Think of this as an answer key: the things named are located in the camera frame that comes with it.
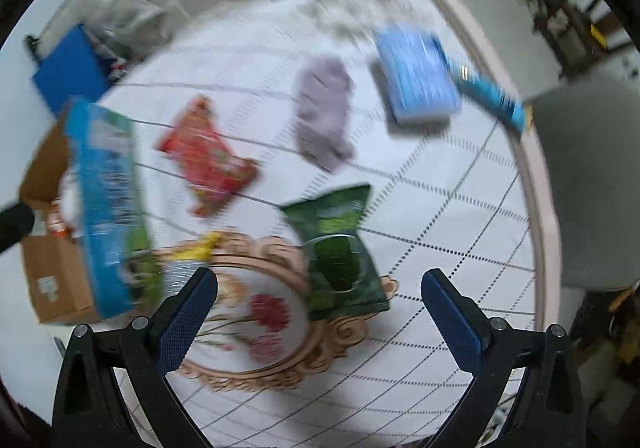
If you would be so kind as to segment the cardboard box with blue outside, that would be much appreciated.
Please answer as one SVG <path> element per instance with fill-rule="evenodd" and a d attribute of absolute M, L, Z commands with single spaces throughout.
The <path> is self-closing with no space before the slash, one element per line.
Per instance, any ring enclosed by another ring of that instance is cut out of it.
<path fill-rule="evenodd" d="M 40 322 L 97 322 L 158 303 L 162 274 L 145 226 L 130 119 L 71 99 L 18 197 L 36 218 L 21 248 Z"/>

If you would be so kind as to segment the silver yellow scrubbing sponge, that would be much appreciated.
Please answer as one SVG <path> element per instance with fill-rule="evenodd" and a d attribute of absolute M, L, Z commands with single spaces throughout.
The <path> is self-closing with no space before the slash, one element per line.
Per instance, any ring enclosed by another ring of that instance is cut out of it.
<path fill-rule="evenodd" d="M 156 258 L 163 274 L 163 297 L 176 295 L 200 267 L 208 267 L 221 240 L 221 233 L 212 231 L 203 237 L 186 240 L 158 250 Z"/>

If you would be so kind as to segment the green snack packet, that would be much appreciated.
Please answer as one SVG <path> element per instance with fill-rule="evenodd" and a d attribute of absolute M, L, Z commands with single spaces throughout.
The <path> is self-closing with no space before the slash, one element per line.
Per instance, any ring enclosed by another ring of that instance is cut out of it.
<path fill-rule="evenodd" d="M 358 234 L 370 191 L 369 184 L 354 185 L 280 207 L 302 242 L 311 321 L 390 309 L 382 278 Z"/>

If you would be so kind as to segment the red snack packet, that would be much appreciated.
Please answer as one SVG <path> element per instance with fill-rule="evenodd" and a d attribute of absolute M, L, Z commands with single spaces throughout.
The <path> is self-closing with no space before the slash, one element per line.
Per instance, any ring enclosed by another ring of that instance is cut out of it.
<path fill-rule="evenodd" d="M 154 145 L 177 163 L 198 204 L 196 217 L 208 217 L 223 208 L 257 178 L 259 163 L 241 158 L 226 144 L 214 124 L 212 101 L 192 98 Z"/>

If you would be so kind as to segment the blue tube packet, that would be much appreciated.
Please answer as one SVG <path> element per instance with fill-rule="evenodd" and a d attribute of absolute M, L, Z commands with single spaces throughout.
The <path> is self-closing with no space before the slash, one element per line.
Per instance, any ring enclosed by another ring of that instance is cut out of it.
<path fill-rule="evenodd" d="M 450 78 L 458 90 L 495 116 L 515 135 L 521 136 L 527 126 L 527 112 L 518 98 L 505 92 L 486 75 L 473 72 L 469 67 L 448 61 Z"/>

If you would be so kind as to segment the light blue tissue pack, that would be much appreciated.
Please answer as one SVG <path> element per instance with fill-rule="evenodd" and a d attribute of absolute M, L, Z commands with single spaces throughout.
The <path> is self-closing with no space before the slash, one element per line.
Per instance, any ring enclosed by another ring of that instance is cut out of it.
<path fill-rule="evenodd" d="M 461 111 L 461 96 L 434 34 L 396 24 L 376 32 L 374 42 L 397 123 L 443 120 Z"/>

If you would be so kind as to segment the blue folded mat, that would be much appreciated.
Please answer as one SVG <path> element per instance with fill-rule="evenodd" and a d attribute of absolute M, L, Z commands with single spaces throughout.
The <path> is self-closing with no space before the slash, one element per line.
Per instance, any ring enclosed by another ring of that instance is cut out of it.
<path fill-rule="evenodd" d="M 98 101 L 112 86 L 104 62 L 81 24 L 73 26 L 53 52 L 40 61 L 32 82 L 55 118 L 70 98 Z"/>

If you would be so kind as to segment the grey chair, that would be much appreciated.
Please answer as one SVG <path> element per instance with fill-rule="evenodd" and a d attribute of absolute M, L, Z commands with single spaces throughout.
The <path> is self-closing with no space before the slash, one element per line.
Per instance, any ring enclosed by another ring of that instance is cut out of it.
<path fill-rule="evenodd" d="M 530 102 L 560 226 L 562 281 L 616 291 L 639 279 L 639 92 L 585 76 Z"/>

